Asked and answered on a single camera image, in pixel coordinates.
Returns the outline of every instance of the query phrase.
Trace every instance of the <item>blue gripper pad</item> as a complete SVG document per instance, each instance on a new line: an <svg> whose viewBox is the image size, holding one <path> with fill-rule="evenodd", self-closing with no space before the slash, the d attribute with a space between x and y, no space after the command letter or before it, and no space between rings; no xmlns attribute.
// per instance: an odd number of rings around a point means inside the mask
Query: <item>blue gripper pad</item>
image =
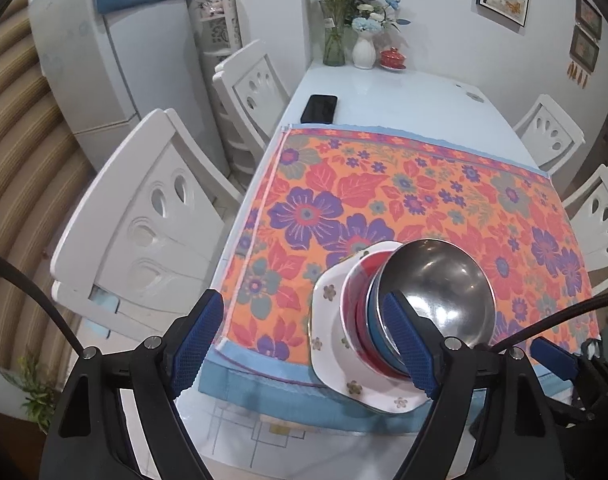
<svg viewBox="0 0 608 480"><path fill-rule="evenodd" d="M545 337L538 337L531 343L530 355L562 381L573 381L579 373L577 357Z"/></svg>
<svg viewBox="0 0 608 480"><path fill-rule="evenodd" d="M176 319L164 335L164 361L171 399L193 386L197 372L224 319L224 300L216 290L207 290L188 316Z"/></svg>
<svg viewBox="0 0 608 480"><path fill-rule="evenodd" d="M385 295L382 314L413 384L434 399L439 388L435 379L433 356L394 293Z"/></svg>

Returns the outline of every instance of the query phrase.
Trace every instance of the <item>table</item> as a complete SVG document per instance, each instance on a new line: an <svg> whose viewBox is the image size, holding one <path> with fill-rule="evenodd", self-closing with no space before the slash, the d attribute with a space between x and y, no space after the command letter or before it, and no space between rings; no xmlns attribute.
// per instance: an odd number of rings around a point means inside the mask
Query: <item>table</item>
<svg viewBox="0 0 608 480"><path fill-rule="evenodd" d="M278 148L277 133L299 122L312 94L337 95L335 124L405 130L536 167L508 123L473 86L418 72L399 74L313 64L267 147L229 235L214 284L221 283L260 177L267 169L270 155ZM279 421L204 396L196 386L180 396L177 407L199 452L274 478L392 478L415 437L286 428ZM465 469L472 444L465 433L452 472L461 473Z"/></svg>

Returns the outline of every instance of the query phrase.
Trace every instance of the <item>stainless steel bowl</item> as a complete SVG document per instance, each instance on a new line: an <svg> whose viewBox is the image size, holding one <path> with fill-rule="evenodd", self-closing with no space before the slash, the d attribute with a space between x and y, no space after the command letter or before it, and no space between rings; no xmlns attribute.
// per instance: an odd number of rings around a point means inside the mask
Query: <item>stainless steel bowl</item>
<svg viewBox="0 0 608 480"><path fill-rule="evenodd" d="M369 329L375 329L373 339L381 336L401 362L380 310L392 290L401 290L415 312L431 319L444 336L458 337L471 348L490 341L495 326L492 288L474 259L453 244L432 239L405 244L391 254L373 283L370 304L376 322Z"/></svg>

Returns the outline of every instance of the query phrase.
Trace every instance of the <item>metal bolt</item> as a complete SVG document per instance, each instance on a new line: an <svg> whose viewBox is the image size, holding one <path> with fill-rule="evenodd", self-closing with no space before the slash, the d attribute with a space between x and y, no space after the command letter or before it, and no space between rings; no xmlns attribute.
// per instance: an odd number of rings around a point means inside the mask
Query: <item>metal bolt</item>
<svg viewBox="0 0 608 480"><path fill-rule="evenodd" d="M444 345L450 350L459 350L462 348L462 342L456 337L447 337L444 341Z"/></svg>
<svg viewBox="0 0 608 480"><path fill-rule="evenodd" d="M94 346L89 346L84 348L84 351L82 352L82 358L90 359L91 357L95 357L95 354L97 354L97 348L95 348Z"/></svg>
<svg viewBox="0 0 608 480"><path fill-rule="evenodd" d="M513 359L519 361L520 359L523 359L524 351L521 348L514 346L513 348L508 350L508 355L510 355L510 357L512 357Z"/></svg>
<svg viewBox="0 0 608 480"><path fill-rule="evenodd" d="M162 344L162 338L159 335L151 335L144 340L144 346L149 349L157 348Z"/></svg>

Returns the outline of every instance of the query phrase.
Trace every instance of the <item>cable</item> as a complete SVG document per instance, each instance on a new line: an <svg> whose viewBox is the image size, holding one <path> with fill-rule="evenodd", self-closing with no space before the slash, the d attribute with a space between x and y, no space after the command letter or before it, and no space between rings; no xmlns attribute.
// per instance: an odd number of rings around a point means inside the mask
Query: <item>cable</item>
<svg viewBox="0 0 608 480"><path fill-rule="evenodd" d="M588 298L587 300L576 303L568 308L560 310L559 312L555 312L552 314L552 316L548 316L541 321L537 321L535 324L527 326L525 329L508 336L502 341L499 341L496 345L490 347L490 351L501 352L502 350L515 346L516 344L521 343L526 339L530 339L541 332L545 332L553 326L564 323L574 317L581 316L582 314L587 314L592 310L599 310L605 306L608 306L608 292L606 294L601 294L600 296L595 296L594 298Z"/></svg>
<svg viewBox="0 0 608 480"><path fill-rule="evenodd" d="M70 329L62 314L55 308L55 305L49 298L42 292L42 290L35 285L29 278L27 278L18 269L15 269L8 261L0 256L0 278L4 278L8 282L13 283L22 292L28 294L35 302L42 307L46 314L49 315L53 323L57 325L60 332L64 334L64 337L68 341L69 345L73 347L73 350L81 356L84 351L84 347L79 342L74 332Z"/></svg>

